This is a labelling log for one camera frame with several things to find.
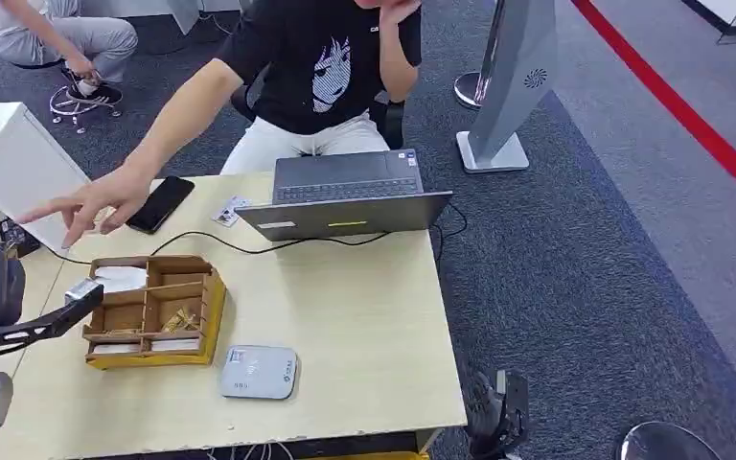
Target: stand base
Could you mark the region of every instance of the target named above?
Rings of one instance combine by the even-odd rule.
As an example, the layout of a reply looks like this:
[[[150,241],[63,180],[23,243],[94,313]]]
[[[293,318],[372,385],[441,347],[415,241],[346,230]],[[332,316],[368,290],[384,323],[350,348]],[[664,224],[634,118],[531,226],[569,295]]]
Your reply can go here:
[[[464,161],[464,171],[467,173],[494,173],[497,171],[519,171],[529,167],[529,159],[520,144],[517,134],[506,141],[506,144],[493,157],[492,161],[476,162],[470,147],[470,132],[461,131],[455,135],[458,149],[461,150],[461,159]]]
[[[475,90],[478,88],[478,81],[481,80],[480,72],[469,72],[455,79],[452,89],[458,102],[466,108],[479,110],[483,101],[475,98]]]

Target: blue carpet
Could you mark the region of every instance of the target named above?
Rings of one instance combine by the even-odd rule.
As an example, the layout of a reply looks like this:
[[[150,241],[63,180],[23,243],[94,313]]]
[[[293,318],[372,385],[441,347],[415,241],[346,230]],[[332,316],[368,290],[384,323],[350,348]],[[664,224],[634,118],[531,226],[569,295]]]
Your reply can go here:
[[[450,88],[479,60],[490,5],[434,0],[426,7],[425,63],[406,110],[407,145],[420,154],[425,187],[454,190],[470,222],[449,241],[441,265],[456,354],[530,380],[532,438],[520,454],[610,458],[627,428],[658,419],[688,426],[724,458],[736,458],[736,374],[557,98],[548,95],[520,130],[529,170],[463,173],[453,136],[474,114]],[[143,53],[178,46],[170,20],[137,24]],[[214,33],[201,24],[187,39]],[[137,56],[124,118],[94,114],[83,136],[43,116],[55,86],[48,72],[0,61],[0,102],[24,101],[94,177],[123,160],[215,49]],[[244,127],[225,108],[163,173],[216,173]],[[450,229],[459,221],[447,212],[442,223]],[[432,454],[467,458],[461,430],[448,430]]]

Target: black t-shirt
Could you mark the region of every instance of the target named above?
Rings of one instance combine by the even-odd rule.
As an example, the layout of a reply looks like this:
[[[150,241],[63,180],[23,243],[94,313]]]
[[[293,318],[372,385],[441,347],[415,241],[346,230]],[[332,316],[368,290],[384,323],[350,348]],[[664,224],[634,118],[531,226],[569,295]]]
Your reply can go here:
[[[411,65],[422,61],[421,9],[400,24]],[[255,0],[218,58],[251,83],[269,65],[255,112],[296,134],[314,134],[368,109],[384,89],[380,10],[353,0]]]

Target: cardboard compartment box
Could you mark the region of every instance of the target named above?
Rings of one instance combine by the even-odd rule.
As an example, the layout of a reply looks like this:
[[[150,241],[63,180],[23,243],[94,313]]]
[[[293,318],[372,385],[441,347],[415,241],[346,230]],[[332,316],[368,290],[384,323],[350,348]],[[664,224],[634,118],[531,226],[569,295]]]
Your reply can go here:
[[[86,362],[99,369],[210,364],[216,350],[226,286],[198,257],[99,259],[148,274],[142,289],[107,293],[83,326]]]

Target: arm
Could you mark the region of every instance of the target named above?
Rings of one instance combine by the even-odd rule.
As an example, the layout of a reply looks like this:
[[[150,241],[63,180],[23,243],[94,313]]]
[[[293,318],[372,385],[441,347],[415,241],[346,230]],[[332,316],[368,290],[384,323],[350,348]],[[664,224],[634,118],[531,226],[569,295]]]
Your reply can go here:
[[[45,44],[55,48],[66,60],[88,60],[71,41],[58,34],[46,17],[27,3],[27,0],[1,0],[1,3],[21,24],[37,35]]]
[[[211,60],[165,104],[126,165],[153,180],[168,160],[213,123],[242,84],[227,64],[217,58]]]
[[[69,229],[62,244],[67,248],[84,232],[94,229],[97,215],[111,206],[116,211],[103,221],[100,230],[103,234],[114,231],[145,204],[150,183],[165,163],[207,129],[241,84],[236,72],[224,62],[213,59],[165,104],[148,134],[123,166],[72,195],[55,198],[32,210],[19,218],[18,223],[62,213]]]
[[[394,103],[407,99],[419,77],[414,64],[421,60],[418,13],[421,5],[420,0],[408,0],[382,7],[379,12],[379,74]],[[413,24],[407,24],[407,34],[403,36],[400,24],[405,21]]]
[[[398,24],[379,26],[379,42],[379,74],[382,76],[382,83],[391,102],[400,103],[407,99],[416,84],[419,69],[410,65],[404,56]]]

